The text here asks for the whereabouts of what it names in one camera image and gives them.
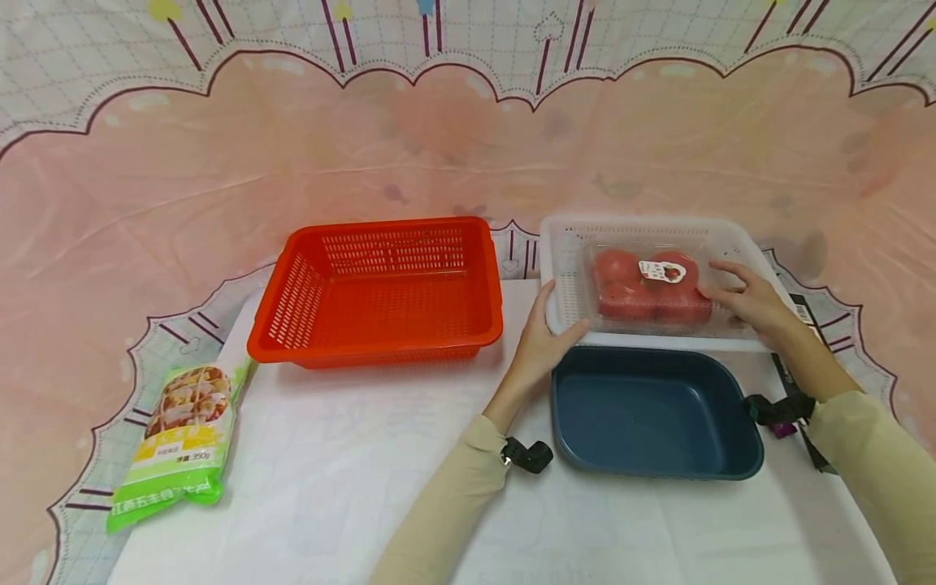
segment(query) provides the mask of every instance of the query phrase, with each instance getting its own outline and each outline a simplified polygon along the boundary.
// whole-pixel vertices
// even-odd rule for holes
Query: black wrist mount
[[[552,461],[552,449],[542,441],[536,441],[529,449],[513,437],[507,437],[507,444],[501,449],[504,464],[513,463],[531,474],[539,474]]]
[[[760,394],[754,394],[741,401],[741,406],[757,424],[762,427],[775,427],[809,422],[816,400],[799,393],[787,396],[781,401],[771,402]]]

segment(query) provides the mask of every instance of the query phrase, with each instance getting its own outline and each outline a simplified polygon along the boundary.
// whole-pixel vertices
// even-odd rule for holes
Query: hand
[[[581,319],[562,335],[553,335],[549,331],[546,324],[546,299],[555,286],[556,281],[549,281],[536,295],[520,335],[517,353],[501,382],[502,389],[526,392],[555,368],[565,352],[588,332],[588,319]]]
[[[767,347],[776,350],[782,337],[806,329],[799,317],[783,304],[773,285],[751,269],[724,260],[712,260],[709,266],[734,274],[745,286],[736,290],[704,287],[699,292],[750,325]]]
[[[565,352],[588,331],[586,319],[578,321],[562,335],[556,336],[549,331],[546,325],[546,299],[555,286],[555,281],[549,281],[540,288],[526,325],[523,326],[514,360],[482,413],[500,434],[507,435],[536,382],[555,368]]]

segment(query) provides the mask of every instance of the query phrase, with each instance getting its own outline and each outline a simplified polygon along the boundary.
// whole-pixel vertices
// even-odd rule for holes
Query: white plastic basket
[[[697,258],[700,263],[721,258],[744,264],[767,279],[790,310],[795,310],[757,244],[734,222],[699,217],[551,215],[540,224],[540,238],[540,277],[543,282],[556,279],[546,313],[549,329],[556,334],[586,316],[580,255],[583,246],[592,241],[693,249],[701,256]],[[728,285],[741,284],[730,274],[724,277]],[[748,327],[701,328],[680,335],[590,331],[582,343],[687,351],[769,351]]]

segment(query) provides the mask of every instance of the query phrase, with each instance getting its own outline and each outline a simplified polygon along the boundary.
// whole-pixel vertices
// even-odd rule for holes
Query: dark blue plastic tray
[[[764,444],[742,399],[731,372],[691,352],[581,345],[552,372],[561,451],[612,474],[751,477]]]

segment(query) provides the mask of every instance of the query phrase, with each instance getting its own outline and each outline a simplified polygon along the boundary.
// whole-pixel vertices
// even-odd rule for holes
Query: red plastic basket
[[[247,342],[304,368],[470,358],[504,330],[476,217],[314,226],[289,237]]]

